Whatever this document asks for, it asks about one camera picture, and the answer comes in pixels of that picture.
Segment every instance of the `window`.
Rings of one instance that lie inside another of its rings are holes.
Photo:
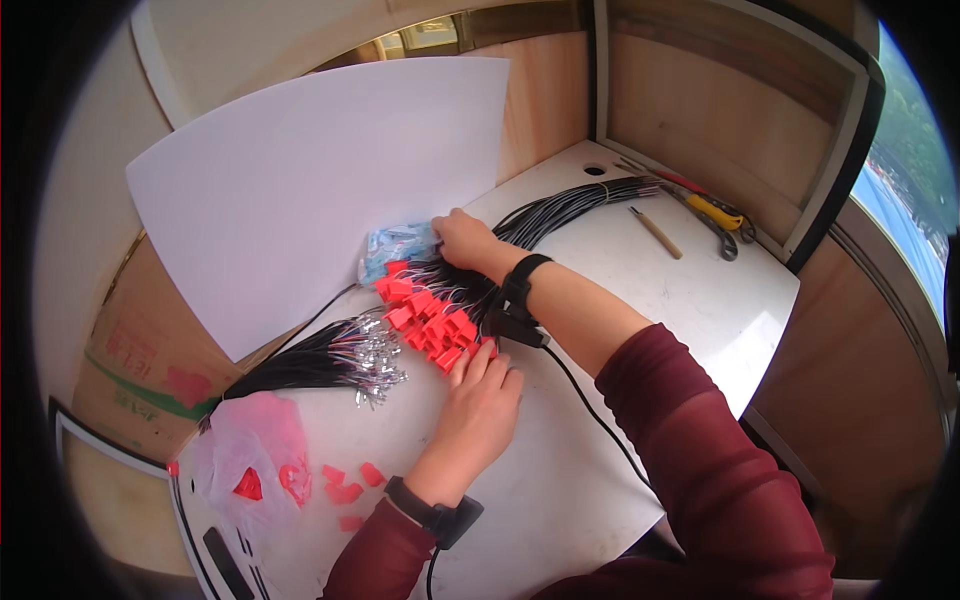
[[[906,59],[880,26],[886,98],[853,197],[900,250],[944,322],[948,236],[960,206],[947,147]]]

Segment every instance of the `hole in desk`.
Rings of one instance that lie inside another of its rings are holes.
[[[607,172],[607,167],[596,162],[588,162],[584,165],[584,173],[587,175],[593,175],[594,177],[600,177]]]

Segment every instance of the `finger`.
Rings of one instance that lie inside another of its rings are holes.
[[[446,217],[434,217],[430,220],[430,227],[437,232],[441,239],[444,237],[444,219]]]
[[[503,378],[503,384],[500,389],[510,398],[516,398],[516,403],[520,403],[520,392],[523,391],[523,371],[510,369],[507,376]]]
[[[503,385],[503,378],[507,376],[507,368],[510,366],[510,354],[497,354],[496,358],[491,360],[487,366],[487,372],[483,376],[484,385],[489,385],[491,389],[499,390]]]
[[[447,378],[447,381],[450,384],[450,389],[453,390],[460,386],[464,382],[464,375],[467,374],[467,366],[470,364],[470,353],[464,352],[460,355],[460,358],[457,359],[457,362],[453,363],[453,369],[450,370],[450,375]]]
[[[464,383],[476,385],[483,379],[487,372],[487,364],[490,363],[490,355],[493,353],[493,340],[487,340],[483,343],[477,353],[473,355],[470,366],[467,367],[467,375],[464,376]]]

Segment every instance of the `white desk surface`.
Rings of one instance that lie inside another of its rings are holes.
[[[617,156],[581,142],[503,183],[466,210],[492,226],[538,198],[628,177],[612,166]],[[590,176],[583,171],[586,163],[599,163],[607,173]],[[630,214],[630,204],[681,248],[682,259],[674,260]],[[663,322],[690,346],[739,418],[780,342],[800,283],[761,246],[737,242],[739,257],[724,261],[717,236],[677,201],[661,195],[597,208],[548,236],[537,250],[610,289],[654,322]],[[350,293],[301,336],[377,301],[365,290]],[[573,370],[595,410],[620,433],[590,378],[559,347],[553,348]],[[615,559],[663,514],[549,356],[510,341],[502,342],[502,349],[526,375],[519,423],[514,442],[468,491],[486,512],[437,560],[434,591],[441,599],[528,597],[558,579],[591,572]],[[190,446],[183,451],[183,508],[199,558],[221,597],[231,595],[200,541],[211,525],[221,528],[258,598],[244,562],[260,565],[273,600],[321,594],[350,538],[337,530],[335,516],[366,517],[383,495],[382,487],[366,489],[353,505],[333,507],[323,492],[321,467],[330,464],[346,471],[348,482],[360,480],[357,468],[367,461],[388,478],[402,475],[429,440],[439,415],[444,381],[437,368],[408,348],[400,364],[410,380],[395,387],[387,404],[375,412],[357,409],[350,390],[280,394],[300,404],[313,496],[297,526],[276,532],[270,547],[254,548],[252,561],[241,554],[236,532],[219,523],[190,492]],[[425,575],[426,569],[411,598],[426,597]]]

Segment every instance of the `white foam board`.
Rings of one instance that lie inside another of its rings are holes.
[[[390,60],[224,105],[127,166],[157,254],[237,361],[356,279],[366,234],[493,189],[509,61]]]

